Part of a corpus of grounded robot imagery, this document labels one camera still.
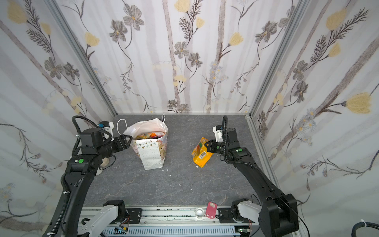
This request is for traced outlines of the yellow snack box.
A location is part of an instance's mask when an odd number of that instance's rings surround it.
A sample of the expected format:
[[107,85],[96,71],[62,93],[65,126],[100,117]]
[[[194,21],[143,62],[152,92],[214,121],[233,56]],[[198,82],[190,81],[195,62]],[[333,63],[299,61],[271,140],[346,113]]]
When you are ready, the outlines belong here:
[[207,148],[205,147],[205,143],[208,141],[208,139],[202,137],[191,154],[193,162],[200,168],[203,168],[213,156],[213,153],[208,152]]

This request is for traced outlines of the white paper gift bag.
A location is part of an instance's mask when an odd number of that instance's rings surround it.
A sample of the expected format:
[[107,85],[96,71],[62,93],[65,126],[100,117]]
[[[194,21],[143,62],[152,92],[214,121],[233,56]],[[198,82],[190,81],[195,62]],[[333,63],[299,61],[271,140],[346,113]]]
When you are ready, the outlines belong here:
[[[131,147],[140,158],[145,170],[162,168],[166,158],[168,127],[165,124],[166,115],[162,118],[155,118],[147,121],[139,121],[131,126],[126,125],[126,130],[122,133],[133,137]],[[165,132],[159,139],[135,140],[135,138],[148,132]]]

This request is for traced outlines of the small orange snack packet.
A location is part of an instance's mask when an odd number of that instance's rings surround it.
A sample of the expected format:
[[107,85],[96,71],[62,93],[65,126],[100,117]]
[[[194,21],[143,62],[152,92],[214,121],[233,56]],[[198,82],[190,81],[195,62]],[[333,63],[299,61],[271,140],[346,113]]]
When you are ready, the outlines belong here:
[[145,139],[159,139],[165,135],[165,132],[148,132],[138,135],[135,140],[145,140]]

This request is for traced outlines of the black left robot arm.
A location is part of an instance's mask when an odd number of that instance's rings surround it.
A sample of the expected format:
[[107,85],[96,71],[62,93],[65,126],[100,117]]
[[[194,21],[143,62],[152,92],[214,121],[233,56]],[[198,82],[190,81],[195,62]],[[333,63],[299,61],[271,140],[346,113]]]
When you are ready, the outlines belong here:
[[132,136],[120,135],[104,139],[102,132],[92,130],[80,135],[81,146],[76,148],[61,177],[63,192],[45,237],[97,237],[114,220],[126,217],[122,201],[111,202],[83,227],[80,215],[91,183],[104,158],[129,148]]

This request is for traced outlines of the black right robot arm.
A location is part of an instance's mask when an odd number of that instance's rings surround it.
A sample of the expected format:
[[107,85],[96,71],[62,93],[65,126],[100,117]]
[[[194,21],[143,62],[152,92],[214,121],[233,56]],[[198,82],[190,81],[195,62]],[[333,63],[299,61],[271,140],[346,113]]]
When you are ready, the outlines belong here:
[[213,127],[215,139],[205,143],[208,152],[220,154],[224,161],[234,166],[247,179],[256,192],[260,204],[243,198],[234,201],[232,219],[246,219],[259,224],[264,236],[282,237],[299,229],[297,201],[292,194],[284,194],[264,174],[247,148],[240,146],[234,128],[223,125]]

